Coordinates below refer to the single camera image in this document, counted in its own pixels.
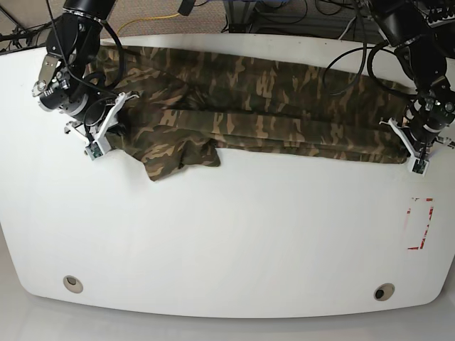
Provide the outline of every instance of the camouflage fabric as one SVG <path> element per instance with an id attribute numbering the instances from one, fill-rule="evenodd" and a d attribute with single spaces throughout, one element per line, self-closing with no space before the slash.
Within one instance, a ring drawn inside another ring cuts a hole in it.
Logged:
<path id="1" fill-rule="evenodd" d="M 407 152 L 388 126 L 401 121 L 406 103 L 369 77 L 332 97 L 322 68 L 217 53 L 125 47 L 127 74 L 116 91 L 139 91 L 125 104 L 126 136 L 112 146 L 141 161 L 152 180 L 187 165 L 219 166 L 216 148 L 323 156 L 349 161 L 403 163 Z M 115 47 L 101 47 L 90 72 L 117 74 Z M 354 75 L 330 71 L 340 89 Z M 385 81 L 388 87 L 405 90 Z"/>

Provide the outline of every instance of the floor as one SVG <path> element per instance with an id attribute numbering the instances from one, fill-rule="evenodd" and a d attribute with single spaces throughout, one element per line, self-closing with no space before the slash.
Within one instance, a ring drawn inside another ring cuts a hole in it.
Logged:
<path id="1" fill-rule="evenodd" d="M 205 0 L 196 0 L 202 4 Z M 308 6 L 310 17 L 321 17 L 316 7 L 315 0 L 289 0 L 289 4 L 280 9 L 283 13 L 305 13 Z M 62 11 L 64 0 L 50 0 L 53 13 L 57 16 Z M 109 23 L 117 30 L 123 23 L 136 18 L 150 16 L 168 16 L 177 13 L 181 0 L 118 0 Z M 277 6 L 281 0 L 267 1 L 271 6 Z M 25 27 L 39 25 L 49 21 L 49 16 L 44 0 L 1 0 L 1 5 L 9 11 Z M 333 11 L 333 5 L 320 2 L 320 8 L 326 12 Z M 336 16 L 328 18 L 351 18 L 349 10 L 342 10 Z M 223 1 L 210 0 L 206 5 L 195 7 L 190 16 L 178 16 L 166 20 L 143 21 L 130 25 L 122 31 L 121 36 L 141 36 L 167 33 L 219 33 L 225 26 L 225 10 Z M 0 13 L 0 33 L 9 34 L 14 25 Z"/>

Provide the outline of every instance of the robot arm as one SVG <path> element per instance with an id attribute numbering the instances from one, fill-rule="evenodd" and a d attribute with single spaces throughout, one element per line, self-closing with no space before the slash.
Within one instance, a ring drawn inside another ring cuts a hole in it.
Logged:
<path id="1" fill-rule="evenodd" d="M 455 119 L 455 93 L 445 74 L 447 53 L 437 42 L 435 30 L 429 26 L 422 11 L 411 0 L 361 0 L 387 39 L 374 48 L 368 58 L 368 72 L 373 74 L 373 59 L 383 47 L 391 45 L 406 75 L 417 88 L 415 101 L 409 104 L 413 117 L 406 126 L 391 120 L 387 122 L 400 136 L 411 153 L 410 170 L 424 174 L 431 154 L 428 150 L 434 142 L 454 147 L 448 139 L 439 137 L 444 127 Z M 437 0 L 426 0 L 427 8 L 435 8 Z M 33 88 L 33 96 L 46 111 L 59 109 L 75 121 L 66 132 L 84 126 L 86 148 L 92 158 L 104 155 L 108 150 L 99 132 L 109 114 L 119 109 L 119 102 L 136 94 L 120 96 L 112 90 L 121 81 L 124 70 L 122 46 L 107 24 L 115 0 L 66 0 L 61 19 L 54 25 L 46 46 L 48 54 L 43 61 L 39 79 Z M 181 11 L 187 15 L 194 0 L 183 0 Z M 86 65 L 96 58 L 100 49 L 100 33 L 106 28 L 119 48 L 119 74 L 110 85 L 99 72 L 84 77 Z M 112 125 L 117 124 L 115 117 Z"/>
<path id="2" fill-rule="evenodd" d="M 105 155 L 110 146 L 105 138 L 109 128 L 117 126 L 116 114 L 124 102 L 137 94 L 117 94 L 113 89 L 124 73 L 122 45 L 106 22 L 115 0 L 66 0 L 58 22 L 52 18 L 53 30 L 46 41 L 44 58 L 33 96 L 46 111 L 58 109 L 71 116 L 65 133 L 83 136 L 87 154 L 92 158 Z M 106 28 L 119 49 L 119 72 L 110 85 L 101 72 L 85 74 L 100 49 L 100 34 Z M 81 134 L 77 128 L 83 126 Z"/>
<path id="3" fill-rule="evenodd" d="M 437 36 L 416 5 L 408 0 L 369 0 L 368 8 L 387 41 L 373 49 L 368 58 L 368 72 L 373 74 L 373 58 L 386 45 L 396 48 L 397 56 L 406 75 L 417 88 L 415 103 L 409 106 L 412 119 L 408 125 L 398 127 L 389 121 L 411 153 L 410 170 L 426 172 L 429 149 L 434 142 L 454 147 L 439 133 L 455 119 L 455 92 L 450 90 L 446 78 L 447 61 L 437 42 Z"/>

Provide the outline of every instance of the yellow cable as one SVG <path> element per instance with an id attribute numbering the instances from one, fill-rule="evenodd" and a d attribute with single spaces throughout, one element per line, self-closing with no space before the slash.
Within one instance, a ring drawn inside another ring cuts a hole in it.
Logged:
<path id="1" fill-rule="evenodd" d="M 134 19 L 131 20 L 127 23 L 124 23 L 123 25 L 120 26 L 119 30 L 117 31 L 117 35 L 120 35 L 120 31 L 123 30 L 125 27 L 131 25 L 132 23 L 137 23 L 138 21 L 148 21 L 148 20 L 158 20 L 158 19 L 169 19 L 169 18 L 175 18 L 176 16 L 180 16 L 179 13 L 173 14 L 172 16 L 152 16 L 150 18 L 139 18 L 139 19 Z"/>

